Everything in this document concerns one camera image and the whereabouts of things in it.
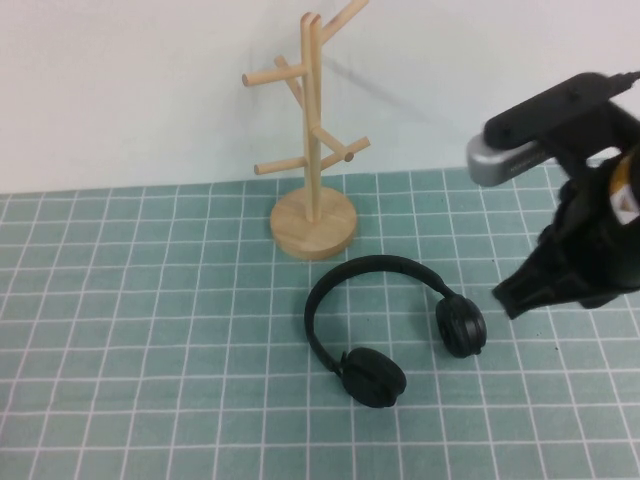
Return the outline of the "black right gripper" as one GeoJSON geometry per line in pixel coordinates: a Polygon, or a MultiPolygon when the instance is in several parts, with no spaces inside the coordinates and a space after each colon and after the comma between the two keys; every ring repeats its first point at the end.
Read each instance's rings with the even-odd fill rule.
{"type": "Polygon", "coordinates": [[[510,319],[577,302],[595,308],[639,290],[639,150],[565,182],[541,241],[492,294],[510,319]]]}

